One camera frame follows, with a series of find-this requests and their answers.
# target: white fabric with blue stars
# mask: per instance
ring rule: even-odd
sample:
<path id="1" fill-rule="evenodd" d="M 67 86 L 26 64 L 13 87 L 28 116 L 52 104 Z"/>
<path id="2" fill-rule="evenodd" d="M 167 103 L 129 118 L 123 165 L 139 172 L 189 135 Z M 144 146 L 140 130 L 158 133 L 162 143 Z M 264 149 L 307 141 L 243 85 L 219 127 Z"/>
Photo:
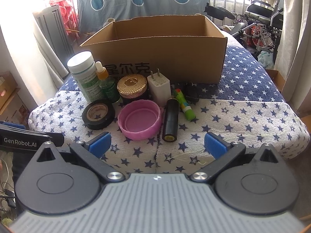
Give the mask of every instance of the white fabric with blue stars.
<path id="1" fill-rule="evenodd" d="M 54 98 L 32 111 L 29 126 L 35 131 L 61 132 L 67 144 L 110 132 L 111 148 L 102 160 L 124 174 L 191 174 L 199 170 L 214 160 L 204 148 L 208 131 L 247 147 L 271 143 L 286 159 L 297 156 L 310 140 L 306 126 L 284 102 L 259 63 L 236 40 L 226 36 L 228 45 L 220 83 L 195 84 L 200 101 L 192 109 L 197 117 L 189 122 L 179 113 L 178 139 L 173 143 L 162 140 L 163 128 L 152 138 L 132 141 L 121 133 L 117 118 L 103 130 L 88 129 L 81 117 L 88 104 L 73 78 Z M 123 103 L 114 107 L 117 117 Z"/>

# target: black electrical tape roll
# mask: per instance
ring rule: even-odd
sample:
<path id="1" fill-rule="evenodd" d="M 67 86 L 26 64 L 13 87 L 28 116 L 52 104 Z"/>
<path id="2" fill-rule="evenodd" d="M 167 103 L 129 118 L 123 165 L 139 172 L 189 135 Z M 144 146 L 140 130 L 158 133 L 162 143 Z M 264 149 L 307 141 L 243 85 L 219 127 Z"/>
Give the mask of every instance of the black electrical tape roll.
<path id="1" fill-rule="evenodd" d="M 114 120 L 116 112 L 108 100 L 96 100 L 82 113 L 82 120 L 91 130 L 106 128 Z"/>
<path id="2" fill-rule="evenodd" d="M 166 142 L 177 140 L 179 103 L 169 99 L 166 103 L 162 139 Z"/>

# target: pink clothing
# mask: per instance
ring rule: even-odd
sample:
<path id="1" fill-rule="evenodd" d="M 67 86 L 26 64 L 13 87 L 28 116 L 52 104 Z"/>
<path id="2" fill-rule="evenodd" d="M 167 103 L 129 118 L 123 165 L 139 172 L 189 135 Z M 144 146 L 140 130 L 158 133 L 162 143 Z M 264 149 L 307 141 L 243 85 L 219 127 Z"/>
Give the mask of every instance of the pink clothing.
<path id="1" fill-rule="evenodd" d="M 77 30 L 77 17 L 73 8 L 71 0 L 50 0 L 50 5 L 59 5 L 60 12 L 64 21 L 66 29 Z M 79 38 L 77 33 L 67 31 L 67 34 L 71 33 L 75 39 Z"/>

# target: metal screw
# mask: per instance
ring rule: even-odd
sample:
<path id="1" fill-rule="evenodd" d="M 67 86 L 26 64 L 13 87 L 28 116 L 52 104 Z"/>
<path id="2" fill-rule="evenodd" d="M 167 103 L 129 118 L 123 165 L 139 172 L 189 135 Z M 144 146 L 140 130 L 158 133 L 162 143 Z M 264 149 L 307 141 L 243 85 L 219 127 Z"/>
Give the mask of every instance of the metal screw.
<path id="1" fill-rule="evenodd" d="M 123 174 L 120 172 L 110 172 L 107 175 L 107 178 L 110 180 L 120 180 L 123 177 Z"/>
<path id="2" fill-rule="evenodd" d="M 208 177 L 205 172 L 195 172 L 192 176 L 195 180 L 206 180 Z"/>

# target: pink lid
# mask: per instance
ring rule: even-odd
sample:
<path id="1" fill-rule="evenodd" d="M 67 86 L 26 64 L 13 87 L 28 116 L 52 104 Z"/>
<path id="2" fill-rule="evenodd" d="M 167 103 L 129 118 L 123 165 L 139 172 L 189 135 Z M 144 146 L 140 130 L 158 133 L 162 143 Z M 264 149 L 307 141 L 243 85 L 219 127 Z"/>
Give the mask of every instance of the pink lid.
<path id="1" fill-rule="evenodd" d="M 119 113 L 118 125 L 124 136 L 132 140 L 147 139 L 160 130 L 162 111 L 153 101 L 133 101 Z"/>

